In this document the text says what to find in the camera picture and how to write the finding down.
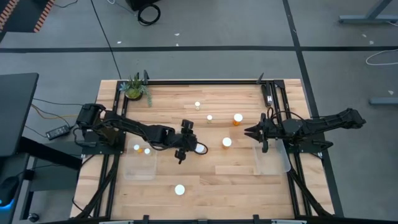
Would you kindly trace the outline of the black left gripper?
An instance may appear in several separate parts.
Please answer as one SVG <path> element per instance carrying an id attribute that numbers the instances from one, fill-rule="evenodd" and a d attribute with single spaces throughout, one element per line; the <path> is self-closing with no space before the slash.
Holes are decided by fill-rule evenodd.
<path id="1" fill-rule="evenodd" d="M 181 164 L 186 159 L 186 153 L 194 151 L 198 155 L 205 155 L 208 153 L 208 147 L 197 140 L 197 136 L 193 133 L 193 122 L 187 119 L 182 120 L 181 133 L 172 136 L 170 147 L 176 148 L 175 158 Z"/>

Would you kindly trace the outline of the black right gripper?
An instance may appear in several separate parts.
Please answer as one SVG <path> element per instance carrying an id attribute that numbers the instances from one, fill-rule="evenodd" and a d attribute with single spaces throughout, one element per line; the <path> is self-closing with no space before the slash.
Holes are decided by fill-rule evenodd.
<path id="1" fill-rule="evenodd" d="M 276 124 L 272 122 L 272 119 L 267 118 L 265 113 L 261 114 L 260 123 L 254 125 L 250 128 L 246 128 L 244 130 L 246 136 L 253 138 L 254 140 L 262 143 L 262 153 L 267 153 L 269 146 L 268 146 L 268 139 L 277 139 L 280 138 L 281 135 L 281 128 L 278 127 Z"/>

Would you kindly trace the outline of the clear plastic bin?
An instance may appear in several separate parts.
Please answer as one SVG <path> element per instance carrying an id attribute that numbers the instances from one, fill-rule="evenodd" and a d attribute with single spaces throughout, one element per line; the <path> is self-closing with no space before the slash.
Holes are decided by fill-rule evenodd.
<path id="1" fill-rule="evenodd" d="M 135 144 L 140 145 L 143 152 L 134 151 Z M 145 155 L 144 149 L 149 148 L 150 155 Z M 127 153 L 124 157 L 124 178 L 127 180 L 153 180 L 157 170 L 157 151 L 141 139 L 131 138 L 127 145 Z"/>
<path id="2" fill-rule="evenodd" d="M 283 140 L 268 140 L 269 148 L 262 152 L 262 143 L 251 141 L 256 162 L 256 172 L 260 175 L 282 175 L 291 169 Z"/>

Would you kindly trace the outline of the potted green succulent plant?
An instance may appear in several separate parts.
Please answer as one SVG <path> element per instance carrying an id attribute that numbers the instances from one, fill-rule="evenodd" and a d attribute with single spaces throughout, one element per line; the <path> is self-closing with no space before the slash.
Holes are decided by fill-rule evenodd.
<path id="1" fill-rule="evenodd" d="M 149 76 L 147 71 L 144 70 L 143 79 L 140 79 L 139 73 L 136 73 L 134 77 L 130 76 L 128 81 L 123 82 L 119 90 L 123 91 L 125 97 L 131 101 L 138 101 L 143 95 L 146 95 L 148 107 L 152 107 L 152 94 L 148 88 L 148 84 Z"/>

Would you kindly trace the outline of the black power adapter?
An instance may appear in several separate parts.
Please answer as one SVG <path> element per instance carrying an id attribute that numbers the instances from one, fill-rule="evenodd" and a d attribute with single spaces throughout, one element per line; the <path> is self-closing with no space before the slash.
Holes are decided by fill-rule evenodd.
<path id="1" fill-rule="evenodd" d="M 67 125 L 55 128 L 53 130 L 47 131 L 45 133 L 46 137 L 48 138 L 49 141 L 62 137 L 62 136 L 66 136 L 67 134 L 70 133 L 71 128 Z"/>

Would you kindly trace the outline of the black box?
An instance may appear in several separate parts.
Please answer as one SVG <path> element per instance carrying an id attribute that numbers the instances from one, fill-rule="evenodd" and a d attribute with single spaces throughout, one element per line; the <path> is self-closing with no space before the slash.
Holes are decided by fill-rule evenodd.
<path id="1" fill-rule="evenodd" d="M 158 2 L 160 0 L 125 0 L 127 5 L 133 10 L 133 11 L 138 11 L 142 7 L 149 5 L 149 4 L 154 4 L 155 2 Z"/>

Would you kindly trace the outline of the black side desk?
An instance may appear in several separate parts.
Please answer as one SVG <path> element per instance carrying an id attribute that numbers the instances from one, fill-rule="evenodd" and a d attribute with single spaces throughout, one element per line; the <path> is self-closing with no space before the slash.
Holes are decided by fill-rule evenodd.
<path id="1" fill-rule="evenodd" d="M 14 199 L 0 207 L 0 224 L 12 223 L 30 156 L 75 170 L 81 166 L 80 158 L 22 135 L 38 79 L 38 73 L 0 75 L 0 184 L 11 176 L 19 178 Z"/>

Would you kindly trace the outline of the black mat orange striped edges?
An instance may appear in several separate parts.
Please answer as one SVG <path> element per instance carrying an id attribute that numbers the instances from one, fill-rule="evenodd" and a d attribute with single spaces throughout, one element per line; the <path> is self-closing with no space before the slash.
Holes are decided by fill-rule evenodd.
<path id="1" fill-rule="evenodd" d="M 39 32 L 55 0 L 0 0 L 0 33 Z"/>

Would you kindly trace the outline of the black aluminium table frame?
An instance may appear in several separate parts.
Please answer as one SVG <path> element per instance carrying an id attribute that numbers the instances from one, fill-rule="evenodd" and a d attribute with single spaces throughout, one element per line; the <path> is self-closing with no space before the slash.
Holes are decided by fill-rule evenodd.
<path id="1" fill-rule="evenodd" d="M 117 83 L 103 80 L 96 102 L 118 106 L 130 119 L 179 129 L 183 119 L 194 123 L 200 142 L 208 154 L 188 154 L 181 164 L 174 150 L 159 152 L 153 180 L 124 178 L 124 157 L 119 158 L 116 181 L 104 191 L 100 214 L 111 208 L 113 220 L 149 220 L 172 223 L 200 220 L 285 219 L 294 217 L 286 174 L 257 174 L 252 139 L 244 130 L 258 123 L 266 111 L 260 85 L 255 80 L 150 80 L 152 107 L 145 100 L 125 103 L 116 97 Z M 200 109 L 195 109 L 195 102 Z M 243 115 L 235 126 L 233 117 Z M 207 116 L 213 120 L 207 123 Z M 223 138 L 232 140 L 222 147 Z M 175 186 L 185 187 L 183 195 Z"/>

